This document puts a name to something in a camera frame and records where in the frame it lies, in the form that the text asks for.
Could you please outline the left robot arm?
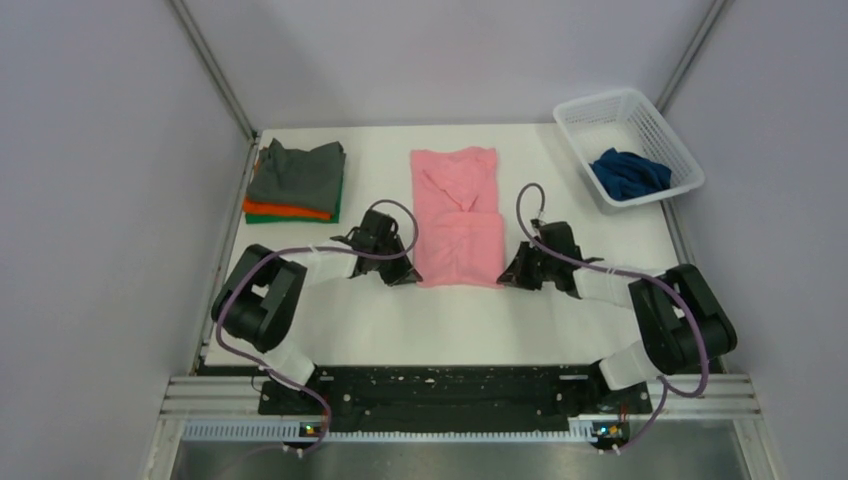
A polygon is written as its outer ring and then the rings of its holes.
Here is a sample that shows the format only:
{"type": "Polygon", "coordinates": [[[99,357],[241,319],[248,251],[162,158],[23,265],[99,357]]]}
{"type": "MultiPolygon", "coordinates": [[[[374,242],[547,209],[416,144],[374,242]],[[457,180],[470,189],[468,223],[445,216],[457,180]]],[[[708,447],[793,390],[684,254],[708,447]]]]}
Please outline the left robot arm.
{"type": "Polygon", "coordinates": [[[397,221],[373,208],[347,234],[305,247],[273,251],[248,246],[226,278],[211,307],[215,336],[248,343],[251,353],[225,349],[255,362],[284,384],[283,401],[297,413],[319,404],[320,386],[309,379],[315,363],[297,347],[291,329],[301,293],[335,280],[379,274],[389,287],[415,284],[423,277],[413,266],[397,221]]]}

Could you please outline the pink t shirt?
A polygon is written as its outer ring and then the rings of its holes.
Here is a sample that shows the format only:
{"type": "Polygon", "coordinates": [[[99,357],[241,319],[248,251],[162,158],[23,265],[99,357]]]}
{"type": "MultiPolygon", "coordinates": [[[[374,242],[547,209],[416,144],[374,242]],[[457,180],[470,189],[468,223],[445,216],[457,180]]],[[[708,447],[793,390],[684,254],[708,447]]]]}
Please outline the pink t shirt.
{"type": "Polygon", "coordinates": [[[413,150],[410,168],[419,285],[496,288],[506,268],[496,150],[413,150]]]}

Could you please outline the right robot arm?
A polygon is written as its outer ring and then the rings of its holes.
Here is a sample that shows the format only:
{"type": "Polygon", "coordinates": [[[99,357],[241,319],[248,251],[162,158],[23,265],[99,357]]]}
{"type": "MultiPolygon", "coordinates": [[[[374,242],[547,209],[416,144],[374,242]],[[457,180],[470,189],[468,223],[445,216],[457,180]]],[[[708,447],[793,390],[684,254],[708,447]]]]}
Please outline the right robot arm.
{"type": "Polygon", "coordinates": [[[635,316],[638,340],[597,361],[600,376],[586,385],[594,409],[612,412],[626,400],[628,387],[708,366],[737,347],[736,330],[697,267],[617,267],[584,258],[566,222],[535,220],[532,226],[498,284],[536,291],[550,282],[572,298],[606,302],[635,316]]]}

